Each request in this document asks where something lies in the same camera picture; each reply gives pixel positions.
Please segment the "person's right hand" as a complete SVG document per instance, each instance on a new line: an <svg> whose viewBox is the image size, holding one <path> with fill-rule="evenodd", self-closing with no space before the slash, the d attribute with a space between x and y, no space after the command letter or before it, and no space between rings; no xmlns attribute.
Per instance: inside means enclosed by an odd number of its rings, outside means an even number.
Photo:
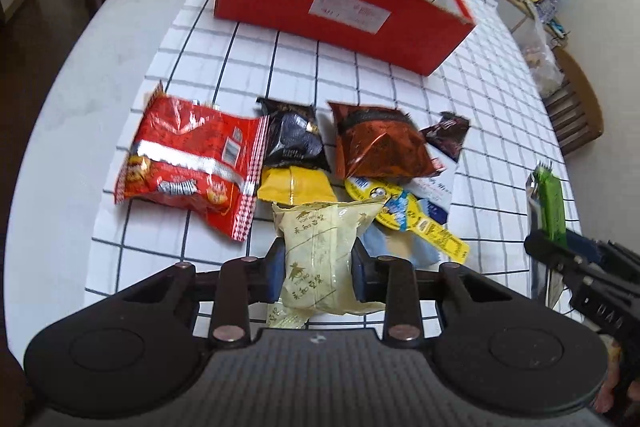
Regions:
<svg viewBox="0 0 640 427"><path fill-rule="evenodd" d="M594 410L614 426L639 425L639 358L626 355L623 346L607 335L601 335L608 351L608 371Z"/></svg>

